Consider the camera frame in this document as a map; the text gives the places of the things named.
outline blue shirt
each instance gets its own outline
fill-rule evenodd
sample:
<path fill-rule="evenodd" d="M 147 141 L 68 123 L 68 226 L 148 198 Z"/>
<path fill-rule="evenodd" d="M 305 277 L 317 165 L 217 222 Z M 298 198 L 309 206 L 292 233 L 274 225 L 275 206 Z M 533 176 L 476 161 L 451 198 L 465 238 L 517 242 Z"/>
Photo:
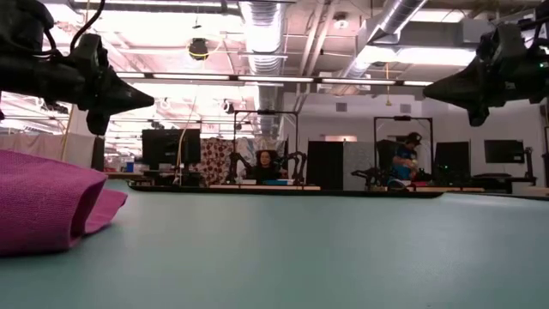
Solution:
<path fill-rule="evenodd" d="M 415 152 L 415 150 L 410 150 L 410 149 L 406 148 L 406 146 L 401 145 L 396 149 L 395 156 L 397 156 L 401 159 L 415 160 L 417 158 L 418 154 Z M 393 170 L 395 172 L 395 176 L 398 179 L 400 179 L 400 180 L 409 180 L 410 179 L 410 172 L 412 172 L 412 169 L 410 167 L 393 164 Z"/>

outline pink towel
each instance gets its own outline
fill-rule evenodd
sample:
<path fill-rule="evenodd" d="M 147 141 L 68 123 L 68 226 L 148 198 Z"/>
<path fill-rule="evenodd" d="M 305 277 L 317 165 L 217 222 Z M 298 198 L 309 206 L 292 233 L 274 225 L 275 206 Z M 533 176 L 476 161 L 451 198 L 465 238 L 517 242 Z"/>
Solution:
<path fill-rule="evenodd" d="M 92 169 L 0 150 L 0 256 L 65 251 L 108 224 L 127 195 Z"/>

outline ductwork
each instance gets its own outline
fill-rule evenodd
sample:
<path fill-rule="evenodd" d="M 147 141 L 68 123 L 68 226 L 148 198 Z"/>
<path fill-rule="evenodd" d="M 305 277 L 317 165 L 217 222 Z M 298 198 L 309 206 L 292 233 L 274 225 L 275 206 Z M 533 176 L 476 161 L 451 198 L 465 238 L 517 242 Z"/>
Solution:
<path fill-rule="evenodd" d="M 377 47 L 369 45 L 374 40 L 396 35 L 408 24 L 412 17 L 417 13 L 428 0 L 387 0 L 383 10 L 372 20 L 365 22 L 361 29 L 363 37 L 362 49 L 357 53 L 357 57 L 351 61 L 345 70 L 340 73 L 341 78 L 361 78 L 368 70 L 370 65 L 376 61 Z"/>
<path fill-rule="evenodd" d="M 245 20 L 246 49 L 261 54 L 249 56 L 250 71 L 253 75 L 278 76 L 281 74 L 282 58 L 269 54 L 281 52 L 284 14 L 286 4 L 271 2 L 241 2 L 240 11 Z M 256 105 L 259 109 L 281 110 L 283 108 L 282 91 L 278 87 L 259 86 Z M 263 135 L 276 136 L 280 117 L 261 118 Z"/>

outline person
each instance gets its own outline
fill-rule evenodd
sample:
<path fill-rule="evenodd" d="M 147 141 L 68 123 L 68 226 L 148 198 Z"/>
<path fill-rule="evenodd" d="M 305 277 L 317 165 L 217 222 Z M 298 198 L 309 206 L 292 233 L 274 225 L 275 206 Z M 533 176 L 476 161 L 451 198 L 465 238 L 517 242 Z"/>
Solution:
<path fill-rule="evenodd" d="M 277 180 L 287 176 L 287 171 L 278 169 L 273 163 L 271 154 L 268 150 L 262 150 L 257 153 L 257 165 L 253 168 L 253 178 L 258 184 L 266 180 Z"/>
<path fill-rule="evenodd" d="M 418 172 L 418 154 L 415 148 L 421 144 L 421 135 L 412 132 L 405 142 L 396 149 L 393 157 L 393 170 L 399 180 L 413 180 Z"/>

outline computer monitor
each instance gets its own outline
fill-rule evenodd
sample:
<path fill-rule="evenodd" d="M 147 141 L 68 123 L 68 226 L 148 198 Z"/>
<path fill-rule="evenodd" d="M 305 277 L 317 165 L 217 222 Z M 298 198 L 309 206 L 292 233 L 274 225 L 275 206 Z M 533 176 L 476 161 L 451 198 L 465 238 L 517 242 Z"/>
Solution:
<path fill-rule="evenodd" d="M 160 163 L 175 166 L 178 159 L 179 138 L 183 130 L 143 130 L 142 155 L 143 163 L 151 170 L 158 170 Z M 184 164 L 200 163 L 200 130 L 185 131 L 181 145 L 181 162 Z"/>
<path fill-rule="evenodd" d="M 469 142 L 437 142 L 435 166 L 447 172 L 470 176 Z"/>
<path fill-rule="evenodd" d="M 524 163 L 524 145 L 516 140 L 485 140 L 486 163 Z"/>

